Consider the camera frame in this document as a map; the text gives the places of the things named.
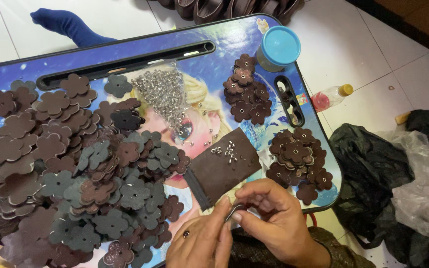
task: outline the blonde hair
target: blonde hair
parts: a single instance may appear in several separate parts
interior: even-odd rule
[[[134,79],[138,75],[140,75],[140,71],[130,72],[126,73],[125,76],[128,77],[128,81],[131,79]],[[213,97],[208,92],[208,87],[206,86],[206,83],[202,79],[196,79],[192,76],[183,73],[183,88],[186,93],[186,103],[190,105],[198,114],[200,114],[200,117],[205,120],[205,122],[208,125],[211,125],[210,119],[208,116],[203,116],[203,112],[206,113],[217,113],[220,119],[220,128],[218,132],[218,136],[214,137],[212,142],[215,143],[219,139],[221,139],[224,135],[230,133],[231,127],[229,126],[228,122],[226,121],[226,117],[224,116],[223,112],[223,105],[219,98]],[[124,95],[123,98],[118,99],[113,97],[112,95],[109,95],[107,97],[107,101],[112,102],[120,102],[127,100],[129,98],[137,98],[142,102],[142,105],[138,108],[139,113],[141,116],[144,115],[145,110],[149,108],[146,101],[143,99],[143,96],[140,94],[139,91],[132,89],[130,93],[127,93]]]

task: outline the plastic bag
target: plastic bag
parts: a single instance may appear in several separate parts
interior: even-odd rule
[[[394,188],[392,203],[397,222],[429,236],[429,144],[425,134],[382,132],[379,136],[405,150],[415,174],[412,183]]]
[[[333,210],[363,248],[377,247],[397,224],[394,208],[389,206],[391,190],[414,180],[408,158],[403,150],[361,126],[343,124],[330,143],[344,173]]]

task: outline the sleeve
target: sleeve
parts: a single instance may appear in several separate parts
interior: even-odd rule
[[[309,227],[308,230],[312,238],[329,252],[331,268],[375,268],[371,261],[340,244],[334,235],[324,228]]]

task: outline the plastic container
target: plastic container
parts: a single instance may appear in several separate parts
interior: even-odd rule
[[[301,42],[288,27],[274,26],[263,35],[256,58],[266,71],[280,71],[297,60]]]
[[[343,86],[333,86],[324,91],[317,92],[310,99],[316,109],[316,112],[322,112],[329,107],[336,106],[341,103],[345,97],[354,92],[354,88],[350,84]]]

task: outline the leather flower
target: leather flower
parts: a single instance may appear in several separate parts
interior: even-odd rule
[[[145,205],[145,199],[150,196],[150,189],[145,187],[145,182],[136,179],[131,185],[126,184],[120,188],[122,198],[120,205],[126,208],[140,209]]]
[[[300,140],[303,144],[310,144],[316,141],[316,139],[312,136],[312,131],[310,131],[310,129],[303,129],[302,127],[296,127],[294,129],[293,136]]]
[[[134,260],[134,252],[130,250],[128,243],[114,241],[109,246],[109,251],[104,255],[104,263],[112,268],[124,268]]]
[[[69,98],[74,98],[77,95],[86,94],[89,90],[89,78],[87,76],[79,77],[76,73],[71,73],[67,80],[62,80],[61,88],[66,90]]]
[[[0,127],[0,135],[7,135],[13,139],[20,139],[31,131],[36,122],[32,119],[31,113],[21,113],[11,115],[4,120],[4,125]]]
[[[332,188],[332,174],[327,172],[325,168],[320,169],[316,176],[317,189],[330,190]]]
[[[37,109],[40,112],[47,112],[48,114],[58,114],[69,106],[70,101],[66,98],[64,91],[46,92],[40,97],[41,102],[37,104]]]
[[[16,161],[21,155],[21,148],[24,143],[22,140],[13,140],[10,137],[0,138],[0,164],[5,161]]]
[[[223,82],[223,87],[228,90],[229,94],[241,94],[244,89],[239,85],[238,82],[233,81],[231,77],[226,82]]]
[[[122,98],[125,93],[132,91],[133,86],[127,82],[127,77],[124,75],[111,74],[108,77],[108,81],[104,86],[104,90],[115,98]]]
[[[86,180],[80,186],[80,203],[83,205],[104,204],[109,200],[110,194],[115,191],[113,181],[105,183],[94,183],[92,180]]]
[[[115,110],[120,111],[127,109],[133,111],[135,108],[140,107],[141,104],[142,102],[140,100],[137,100],[137,98],[130,98],[117,103],[117,105],[115,106]]]
[[[138,143],[120,143],[117,149],[117,156],[120,159],[119,165],[122,167],[128,166],[129,163],[137,161],[140,157]]]
[[[277,184],[287,188],[291,184],[291,170],[286,167],[274,162],[271,164],[269,169],[266,171],[266,177],[277,182]]]
[[[180,149],[178,150],[178,159],[180,159],[180,161],[177,164],[171,164],[171,166],[168,167],[168,170],[183,175],[186,172],[186,167],[191,164],[191,158],[186,156],[185,152]]]
[[[315,184],[307,184],[307,182],[301,182],[299,184],[299,190],[295,193],[295,197],[302,200],[305,205],[312,204],[312,200],[316,200],[318,193],[316,192]]]
[[[256,58],[249,57],[249,54],[241,54],[241,57],[235,61],[235,67],[249,70],[250,72],[254,72],[254,66],[256,65]]]
[[[2,92],[0,90],[0,116],[6,117],[16,108],[14,97],[11,91]]]
[[[122,231],[128,228],[127,220],[122,218],[122,211],[115,208],[111,209],[106,216],[96,216],[92,222],[95,223],[97,232],[113,239],[119,239]]]
[[[247,85],[253,82],[253,76],[249,70],[243,70],[241,68],[236,68],[235,73],[231,76],[233,81],[238,82],[240,85]]]
[[[249,111],[251,111],[252,108],[252,104],[246,103],[244,100],[240,100],[236,102],[235,106],[231,107],[231,114],[235,116],[235,121],[240,123],[243,119],[251,119]]]
[[[310,151],[305,148],[300,141],[286,144],[286,150],[281,154],[285,159],[290,159],[294,163],[299,164],[302,162],[302,157],[310,155]]]

